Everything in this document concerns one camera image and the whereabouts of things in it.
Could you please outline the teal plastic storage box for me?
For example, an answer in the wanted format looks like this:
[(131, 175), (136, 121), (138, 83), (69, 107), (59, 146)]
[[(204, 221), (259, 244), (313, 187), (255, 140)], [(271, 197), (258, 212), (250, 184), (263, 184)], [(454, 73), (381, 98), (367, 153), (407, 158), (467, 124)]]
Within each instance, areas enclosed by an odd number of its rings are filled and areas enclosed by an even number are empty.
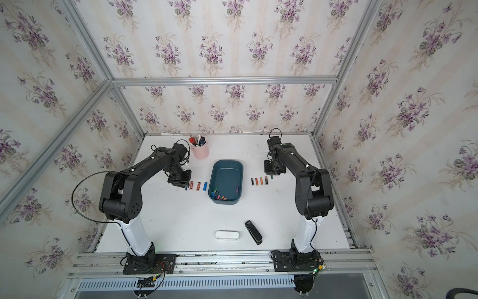
[(234, 205), (241, 198), (243, 164), (237, 160), (222, 159), (213, 165), (208, 196), (217, 204)]

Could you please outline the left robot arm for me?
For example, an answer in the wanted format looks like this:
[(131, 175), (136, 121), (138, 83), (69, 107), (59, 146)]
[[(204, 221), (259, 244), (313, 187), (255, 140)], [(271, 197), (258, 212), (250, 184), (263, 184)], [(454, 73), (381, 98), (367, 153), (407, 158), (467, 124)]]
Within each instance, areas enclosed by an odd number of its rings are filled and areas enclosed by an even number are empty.
[(133, 255), (154, 254), (154, 244), (140, 217), (143, 208), (141, 188), (160, 171), (166, 173), (169, 184), (179, 188), (188, 186), (192, 172), (184, 170), (182, 163), (189, 159), (189, 154), (190, 149), (180, 143), (173, 144), (172, 148), (158, 147), (139, 163), (105, 175), (99, 210), (119, 225)]

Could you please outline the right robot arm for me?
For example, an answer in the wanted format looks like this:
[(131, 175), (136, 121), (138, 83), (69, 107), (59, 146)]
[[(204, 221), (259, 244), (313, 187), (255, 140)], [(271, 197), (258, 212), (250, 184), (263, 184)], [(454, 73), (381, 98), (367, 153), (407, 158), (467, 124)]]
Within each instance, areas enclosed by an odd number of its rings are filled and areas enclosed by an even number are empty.
[(290, 172), (295, 182), (295, 205), (304, 217), (296, 236), (291, 241), (290, 254), (300, 258), (311, 255), (315, 248), (315, 237), (319, 226), (334, 208), (331, 175), (307, 162), (291, 143), (283, 143), (279, 136), (267, 140), (268, 159), (265, 174), (279, 176)]

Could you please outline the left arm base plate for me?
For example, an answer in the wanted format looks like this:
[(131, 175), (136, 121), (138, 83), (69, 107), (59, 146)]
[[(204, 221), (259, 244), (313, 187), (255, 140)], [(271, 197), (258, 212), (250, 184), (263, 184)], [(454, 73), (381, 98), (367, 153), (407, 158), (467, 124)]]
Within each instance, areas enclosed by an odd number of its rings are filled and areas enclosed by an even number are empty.
[(123, 275), (159, 274), (165, 271), (172, 274), (176, 263), (176, 254), (156, 254), (155, 257), (137, 257), (126, 254), (120, 261), (123, 266)]

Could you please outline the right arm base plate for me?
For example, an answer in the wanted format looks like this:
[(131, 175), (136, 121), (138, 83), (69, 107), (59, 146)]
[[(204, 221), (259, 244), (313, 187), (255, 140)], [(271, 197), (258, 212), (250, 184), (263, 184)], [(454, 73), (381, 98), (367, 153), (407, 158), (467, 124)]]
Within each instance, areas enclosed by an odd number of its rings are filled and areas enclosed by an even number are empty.
[(300, 253), (294, 250), (272, 250), (270, 258), (275, 272), (307, 272), (317, 274), (324, 268), (324, 260), (317, 250)]

